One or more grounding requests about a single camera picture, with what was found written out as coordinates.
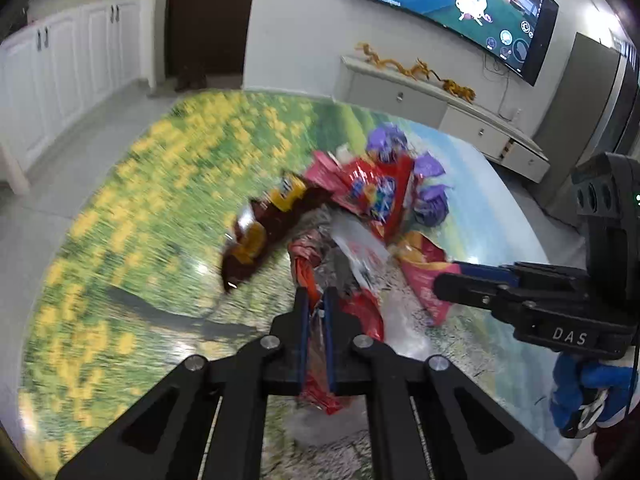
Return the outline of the blue gloved right hand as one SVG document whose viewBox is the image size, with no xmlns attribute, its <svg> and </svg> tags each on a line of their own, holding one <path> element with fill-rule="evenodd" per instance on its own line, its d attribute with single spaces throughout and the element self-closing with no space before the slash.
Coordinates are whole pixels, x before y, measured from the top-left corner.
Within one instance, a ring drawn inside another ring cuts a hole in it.
<svg viewBox="0 0 640 480">
<path fill-rule="evenodd" d="M 639 360 L 630 347 L 617 360 L 561 353 L 553 369 L 550 412 L 560 435 L 585 437 L 621 422 L 639 405 Z"/>
</svg>

